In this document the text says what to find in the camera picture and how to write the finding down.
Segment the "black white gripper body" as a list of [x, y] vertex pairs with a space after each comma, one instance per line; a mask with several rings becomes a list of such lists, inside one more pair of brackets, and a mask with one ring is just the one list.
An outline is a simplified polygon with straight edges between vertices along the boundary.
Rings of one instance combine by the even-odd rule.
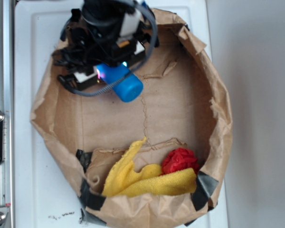
[[58, 75], [66, 90], [85, 90], [100, 80], [97, 66], [124, 64], [130, 72], [105, 90], [134, 74], [159, 46], [155, 14], [143, 0], [86, 0], [71, 10], [60, 40], [66, 46], [52, 54], [53, 64], [66, 73]]

